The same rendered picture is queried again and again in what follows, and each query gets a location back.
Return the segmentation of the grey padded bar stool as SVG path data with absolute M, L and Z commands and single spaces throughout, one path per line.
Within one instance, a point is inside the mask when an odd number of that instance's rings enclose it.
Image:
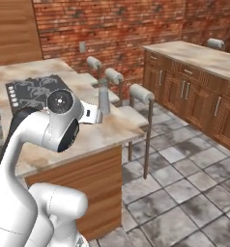
M 122 105 L 122 92 L 123 92 L 123 82 L 124 76 L 117 70 L 113 68 L 108 68 L 104 71 L 107 83 L 113 83 L 118 87 L 118 94 L 113 93 L 108 90 L 109 101 L 112 104 L 121 106 Z
M 90 69 L 97 72 L 98 77 L 94 77 L 91 73 L 79 73 L 79 76 L 84 81 L 88 82 L 93 87 L 98 87 L 99 79 L 101 78 L 101 61 L 93 56 L 88 56 L 86 62 Z
M 143 117 L 139 112 L 137 112 L 134 109 L 135 99 L 149 106 L 148 118 Z M 150 148 L 154 101 L 155 101 L 155 95 L 151 91 L 147 90 L 146 88 L 138 84 L 133 84 L 129 87 L 129 105 L 120 107 L 120 111 L 123 113 L 125 117 L 128 117 L 138 127 L 144 129 L 147 132 L 143 178 L 147 178 L 148 175 L 149 148 Z
M 223 40 L 218 40 L 218 39 L 208 39 L 207 46 L 217 50 L 224 50 L 225 42 Z

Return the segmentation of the black hob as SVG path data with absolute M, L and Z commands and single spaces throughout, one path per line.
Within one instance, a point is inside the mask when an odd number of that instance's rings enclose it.
M 46 106 L 48 95 L 57 89 L 69 90 L 70 88 L 56 74 L 44 77 L 29 77 L 6 84 L 6 91 L 13 114 L 28 106 L 42 110 Z

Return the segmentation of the wooden island cabinet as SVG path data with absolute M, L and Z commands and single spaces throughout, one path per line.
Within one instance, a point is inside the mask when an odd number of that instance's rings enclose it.
M 88 197 L 88 209 L 77 220 L 87 240 L 98 239 L 122 225 L 122 146 L 109 148 L 25 178 L 28 185 L 50 182 L 75 188 Z

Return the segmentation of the wooden cupboard run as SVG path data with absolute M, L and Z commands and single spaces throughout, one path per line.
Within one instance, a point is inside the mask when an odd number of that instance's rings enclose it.
M 170 41 L 144 47 L 155 101 L 230 150 L 230 53 Z

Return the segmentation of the tall wooden cabinet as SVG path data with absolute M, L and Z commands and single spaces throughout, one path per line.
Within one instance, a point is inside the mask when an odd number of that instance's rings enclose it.
M 0 66 L 43 58 L 32 0 L 0 0 Z

